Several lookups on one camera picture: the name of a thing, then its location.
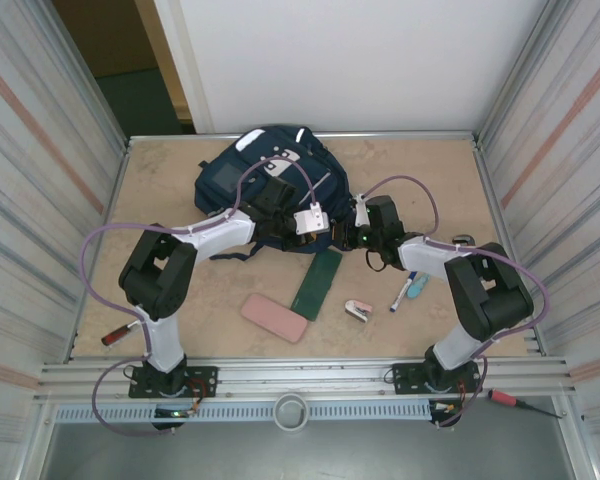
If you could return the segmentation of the green pencil case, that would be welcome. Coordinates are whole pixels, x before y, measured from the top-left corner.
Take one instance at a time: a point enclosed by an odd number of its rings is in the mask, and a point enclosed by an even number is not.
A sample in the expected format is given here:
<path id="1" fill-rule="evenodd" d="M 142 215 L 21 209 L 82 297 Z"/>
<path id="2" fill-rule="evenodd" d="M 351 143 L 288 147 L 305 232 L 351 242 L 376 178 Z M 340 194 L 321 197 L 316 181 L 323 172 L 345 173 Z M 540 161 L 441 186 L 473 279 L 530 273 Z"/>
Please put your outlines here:
<path id="1" fill-rule="evenodd" d="M 308 321 L 315 321 L 332 286 L 343 255 L 328 249 L 317 253 L 291 303 L 290 309 Z"/>

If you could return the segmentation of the navy blue backpack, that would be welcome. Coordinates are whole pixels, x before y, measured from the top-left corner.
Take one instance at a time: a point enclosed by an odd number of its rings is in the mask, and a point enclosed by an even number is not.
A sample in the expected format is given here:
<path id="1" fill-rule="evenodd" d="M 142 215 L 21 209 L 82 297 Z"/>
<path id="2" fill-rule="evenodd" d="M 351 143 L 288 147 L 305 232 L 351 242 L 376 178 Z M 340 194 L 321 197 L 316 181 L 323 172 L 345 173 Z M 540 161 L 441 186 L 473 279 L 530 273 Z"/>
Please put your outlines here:
<path id="1" fill-rule="evenodd" d="M 331 224 L 347 219 L 352 196 L 345 170 L 309 128 L 293 125 L 254 129 L 213 161 L 202 162 L 195 181 L 195 206 L 209 216 L 231 208 L 241 174 L 264 159 L 269 162 L 241 184 L 243 203 L 253 203 L 276 178 L 287 184 L 281 198 L 284 212 L 305 210 L 315 197 Z"/>

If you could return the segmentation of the pink pencil case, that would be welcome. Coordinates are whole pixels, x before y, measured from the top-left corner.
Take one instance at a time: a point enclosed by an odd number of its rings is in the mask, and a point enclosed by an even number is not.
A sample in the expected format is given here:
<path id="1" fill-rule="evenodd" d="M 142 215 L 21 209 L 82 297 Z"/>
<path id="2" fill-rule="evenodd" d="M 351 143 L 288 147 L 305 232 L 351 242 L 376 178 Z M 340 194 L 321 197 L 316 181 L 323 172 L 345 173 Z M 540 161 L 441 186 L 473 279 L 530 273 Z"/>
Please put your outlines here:
<path id="1" fill-rule="evenodd" d="M 251 294 L 240 313 L 258 327 L 292 344 L 301 339 L 308 327 L 308 320 L 303 316 L 260 294 Z"/>

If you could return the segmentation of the pink white stapler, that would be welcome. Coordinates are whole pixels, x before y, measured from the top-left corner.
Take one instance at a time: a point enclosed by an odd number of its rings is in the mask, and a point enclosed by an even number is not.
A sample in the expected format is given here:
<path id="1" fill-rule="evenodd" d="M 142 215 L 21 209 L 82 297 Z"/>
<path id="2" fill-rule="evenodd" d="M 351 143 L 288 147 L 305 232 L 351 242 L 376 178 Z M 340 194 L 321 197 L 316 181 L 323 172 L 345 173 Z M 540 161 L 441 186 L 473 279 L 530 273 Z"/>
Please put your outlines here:
<path id="1" fill-rule="evenodd" d="M 373 312 L 373 308 L 358 300 L 347 300 L 344 304 L 345 312 L 356 320 L 367 323 Z"/>

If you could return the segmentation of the blue white marker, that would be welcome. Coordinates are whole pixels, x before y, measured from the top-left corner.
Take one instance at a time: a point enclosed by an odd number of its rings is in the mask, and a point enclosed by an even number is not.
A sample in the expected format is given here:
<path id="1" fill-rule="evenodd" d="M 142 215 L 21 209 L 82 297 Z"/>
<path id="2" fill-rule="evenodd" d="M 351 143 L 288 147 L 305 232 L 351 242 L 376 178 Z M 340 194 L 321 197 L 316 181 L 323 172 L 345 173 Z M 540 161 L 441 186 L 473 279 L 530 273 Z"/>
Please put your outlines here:
<path id="1" fill-rule="evenodd" d="M 409 273 L 409 276 L 407 277 L 405 283 L 403 284 L 403 286 L 401 287 L 398 295 L 396 296 L 395 300 L 393 301 L 393 303 L 391 304 L 389 311 L 391 313 L 395 313 L 397 311 L 397 309 L 399 308 L 401 302 L 403 301 L 403 299 L 405 298 L 408 289 L 410 288 L 411 284 L 413 283 L 413 281 L 415 280 L 416 276 L 417 276 L 418 272 L 417 271 L 411 271 Z"/>

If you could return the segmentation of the grey round pipe fitting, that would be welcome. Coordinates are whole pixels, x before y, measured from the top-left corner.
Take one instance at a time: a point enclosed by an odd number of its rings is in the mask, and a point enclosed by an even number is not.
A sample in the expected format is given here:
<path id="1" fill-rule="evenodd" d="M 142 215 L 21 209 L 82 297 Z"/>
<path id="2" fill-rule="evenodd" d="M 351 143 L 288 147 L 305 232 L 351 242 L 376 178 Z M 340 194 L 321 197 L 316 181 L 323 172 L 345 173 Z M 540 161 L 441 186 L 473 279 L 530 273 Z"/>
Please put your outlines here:
<path id="1" fill-rule="evenodd" d="M 281 430 L 288 433 L 299 432 L 308 423 L 309 406 L 302 396 L 287 393 L 276 400 L 273 418 Z"/>

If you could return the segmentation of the grey metal shelf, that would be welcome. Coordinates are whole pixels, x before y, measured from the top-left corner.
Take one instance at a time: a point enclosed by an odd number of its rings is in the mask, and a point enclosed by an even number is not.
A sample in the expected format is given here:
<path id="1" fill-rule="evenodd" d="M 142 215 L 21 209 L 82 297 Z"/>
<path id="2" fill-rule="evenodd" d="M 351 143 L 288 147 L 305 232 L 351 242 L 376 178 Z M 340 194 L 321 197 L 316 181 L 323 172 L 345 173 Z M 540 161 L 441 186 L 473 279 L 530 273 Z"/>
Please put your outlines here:
<path id="1" fill-rule="evenodd" d="M 481 409 L 453 430 L 426 422 L 188 425 L 121 438 L 60 425 L 42 480 L 575 480 L 555 422 Z"/>

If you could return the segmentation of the aluminium table end rail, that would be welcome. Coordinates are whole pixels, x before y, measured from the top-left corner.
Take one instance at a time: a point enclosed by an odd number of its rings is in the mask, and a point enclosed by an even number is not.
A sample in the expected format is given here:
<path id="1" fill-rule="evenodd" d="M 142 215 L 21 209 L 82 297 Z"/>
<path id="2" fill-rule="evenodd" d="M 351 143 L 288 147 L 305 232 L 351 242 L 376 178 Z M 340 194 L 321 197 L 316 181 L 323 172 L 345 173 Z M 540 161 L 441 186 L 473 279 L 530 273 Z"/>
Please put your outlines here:
<path id="1" fill-rule="evenodd" d="M 327 139 L 409 139 L 409 140 L 468 140 L 474 141 L 471 131 L 463 130 L 411 130 L 411 131 L 369 131 L 369 132 L 315 132 L 322 142 Z M 240 134 L 196 134 L 196 135 L 139 135 L 131 136 L 129 145 L 145 141 L 234 141 Z"/>

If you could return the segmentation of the aluminium table side rail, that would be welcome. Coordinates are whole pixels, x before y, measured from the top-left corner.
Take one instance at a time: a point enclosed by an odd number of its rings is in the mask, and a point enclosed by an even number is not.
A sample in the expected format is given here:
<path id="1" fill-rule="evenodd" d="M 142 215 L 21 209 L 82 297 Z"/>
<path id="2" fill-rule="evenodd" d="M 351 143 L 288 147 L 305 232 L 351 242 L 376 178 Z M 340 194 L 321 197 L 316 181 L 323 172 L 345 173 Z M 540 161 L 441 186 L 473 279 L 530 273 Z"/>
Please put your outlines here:
<path id="1" fill-rule="evenodd" d="M 120 193 L 120 190 L 122 187 L 122 183 L 124 181 L 124 176 L 125 176 L 125 173 L 127 170 L 131 149 L 132 149 L 131 140 L 128 140 L 127 143 L 125 144 L 124 156 L 122 157 L 121 164 L 118 169 L 118 173 L 117 173 L 117 176 L 115 179 L 112 194 L 108 201 L 106 213 L 104 216 L 105 224 L 107 224 L 112 219 L 113 214 L 115 212 L 117 200 L 118 200 L 119 193 Z M 91 259 L 89 260 L 88 269 L 87 269 L 87 279 L 88 280 L 93 279 L 94 272 L 97 269 L 97 263 L 98 263 L 98 260 L 100 257 L 100 251 L 102 249 L 103 240 L 104 240 L 104 235 L 101 234 L 97 239 L 94 239 L 91 242 L 92 255 L 91 255 Z M 75 327 L 74 327 L 74 330 L 73 330 L 73 333 L 71 336 L 71 340 L 69 341 L 69 343 L 67 345 L 65 362 L 68 362 L 73 359 L 76 340 L 79 337 L 80 328 L 83 323 L 83 315 L 84 315 L 85 309 L 87 307 L 89 297 L 90 297 L 90 295 L 89 295 L 88 291 L 85 290 L 82 295 L 82 298 L 81 298 L 81 301 L 80 301 L 80 304 L 79 304 L 79 307 L 78 307 L 78 310 L 76 313 Z"/>
<path id="2" fill-rule="evenodd" d="M 503 245 L 503 248 L 505 249 L 509 258 L 515 262 L 518 262 L 519 259 L 512 243 L 509 228 L 500 205 L 500 201 L 497 198 L 493 182 L 489 175 L 486 164 L 486 155 L 484 154 L 483 149 L 479 146 L 477 140 L 472 141 L 472 149 L 476 167 L 486 195 L 488 207 L 494 222 L 494 227 L 499 238 L 499 242 Z M 547 355 L 543 345 L 542 335 L 536 326 L 525 328 L 519 332 L 519 335 L 524 338 L 525 345 L 527 347 L 527 353 L 529 355 L 542 357 Z"/>

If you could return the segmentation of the aluminium mounting rail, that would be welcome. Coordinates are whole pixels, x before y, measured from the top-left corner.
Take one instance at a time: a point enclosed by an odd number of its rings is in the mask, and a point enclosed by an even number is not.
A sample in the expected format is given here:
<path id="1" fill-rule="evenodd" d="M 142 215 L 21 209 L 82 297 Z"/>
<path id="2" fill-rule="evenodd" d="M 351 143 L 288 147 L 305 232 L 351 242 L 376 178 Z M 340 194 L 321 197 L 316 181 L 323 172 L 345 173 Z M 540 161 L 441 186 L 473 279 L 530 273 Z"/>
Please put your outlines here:
<path id="1" fill-rule="evenodd" d="M 79 358 L 42 369 L 36 401 L 84 403 L 90 399 L 99 375 L 114 358 Z M 219 369 L 216 398 L 274 399 L 296 392 L 315 400 L 389 397 L 390 367 L 402 358 L 193 358 L 195 366 Z M 484 389 L 514 396 L 570 396 L 576 393 L 566 361 L 560 357 L 491 357 Z"/>

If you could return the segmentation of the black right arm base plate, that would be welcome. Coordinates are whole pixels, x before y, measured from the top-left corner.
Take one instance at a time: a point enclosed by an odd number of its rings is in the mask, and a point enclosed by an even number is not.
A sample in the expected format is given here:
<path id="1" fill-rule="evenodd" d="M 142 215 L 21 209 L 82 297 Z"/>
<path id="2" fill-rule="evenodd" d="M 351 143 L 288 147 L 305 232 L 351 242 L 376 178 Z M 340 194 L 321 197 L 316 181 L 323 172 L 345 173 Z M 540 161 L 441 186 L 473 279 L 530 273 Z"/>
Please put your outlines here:
<path id="1" fill-rule="evenodd" d="M 468 362 L 454 370 L 445 370 L 432 362 L 396 363 L 391 367 L 394 390 L 397 395 L 459 394 L 474 392 L 481 378 L 475 362 Z"/>

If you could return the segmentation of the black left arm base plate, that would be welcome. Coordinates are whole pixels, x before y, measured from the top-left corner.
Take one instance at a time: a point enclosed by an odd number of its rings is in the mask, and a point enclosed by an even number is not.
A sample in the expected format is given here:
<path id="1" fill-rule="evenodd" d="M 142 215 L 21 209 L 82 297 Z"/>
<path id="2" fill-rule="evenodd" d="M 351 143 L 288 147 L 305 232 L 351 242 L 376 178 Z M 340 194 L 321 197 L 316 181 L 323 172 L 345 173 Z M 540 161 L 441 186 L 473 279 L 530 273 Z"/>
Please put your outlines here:
<path id="1" fill-rule="evenodd" d="M 219 369 L 214 366 L 187 366 L 175 374 L 134 367 L 128 390 L 132 399 L 213 398 Z"/>

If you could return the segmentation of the white door frame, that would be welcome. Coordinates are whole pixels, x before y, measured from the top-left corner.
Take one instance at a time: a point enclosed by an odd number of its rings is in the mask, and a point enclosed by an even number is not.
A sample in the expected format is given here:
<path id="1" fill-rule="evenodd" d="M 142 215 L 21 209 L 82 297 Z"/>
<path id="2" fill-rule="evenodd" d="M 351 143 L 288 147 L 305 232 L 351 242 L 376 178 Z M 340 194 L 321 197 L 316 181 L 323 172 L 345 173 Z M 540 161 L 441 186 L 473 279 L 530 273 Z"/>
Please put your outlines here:
<path id="1" fill-rule="evenodd" d="M 187 28 L 184 0 L 154 0 L 175 70 L 198 134 L 216 132 L 204 91 L 192 37 Z"/>

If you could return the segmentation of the red-handled ratchet wrench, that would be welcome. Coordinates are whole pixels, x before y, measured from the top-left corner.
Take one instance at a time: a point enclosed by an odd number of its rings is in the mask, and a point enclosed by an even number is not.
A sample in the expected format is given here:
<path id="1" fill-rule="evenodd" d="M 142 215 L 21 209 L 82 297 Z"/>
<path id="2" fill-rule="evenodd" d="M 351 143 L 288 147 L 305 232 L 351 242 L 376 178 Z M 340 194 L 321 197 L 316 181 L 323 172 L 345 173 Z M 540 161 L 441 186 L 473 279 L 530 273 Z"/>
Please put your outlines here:
<path id="1" fill-rule="evenodd" d="M 140 327 L 140 321 L 135 320 L 131 323 L 124 324 L 121 327 L 109 332 L 101 338 L 101 343 L 105 347 L 112 347 L 114 344 L 120 342 L 125 337 L 134 332 L 137 328 Z"/>

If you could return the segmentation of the red-handled screwdriver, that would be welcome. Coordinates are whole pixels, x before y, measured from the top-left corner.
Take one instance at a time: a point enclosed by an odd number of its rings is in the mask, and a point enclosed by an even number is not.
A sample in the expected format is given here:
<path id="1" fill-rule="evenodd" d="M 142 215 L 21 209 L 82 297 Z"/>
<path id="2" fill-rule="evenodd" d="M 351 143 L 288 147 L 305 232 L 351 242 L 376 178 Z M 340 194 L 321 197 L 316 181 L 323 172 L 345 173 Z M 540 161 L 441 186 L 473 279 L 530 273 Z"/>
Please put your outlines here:
<path id="1" fill-rule="evenodd" d="M 560 414 L 556 414 L 556 413 L 552 413 L 549 412 L 548 410 L 543 410 L 541 408 L 535 407 L 523 400 L 518 399 L 517 397 L 511 396 L 509 394 L 506 394 L 502 391 L 499 390 L 495 390 L 495 389 L 491 389 L 488 392 L 488 398 L 495 403 L 498 403 L 500 405 L 504 405 L 507 407 L 511 407 L 511 408 L 516 408 L 519 410 L 526 410 L 526 411 L 532 411 L 532 412 L 536 412 L 548 417 L 552 417 L 552 418 L 556 418 L 556 419 L 562 419 L 563 416 Z"/>

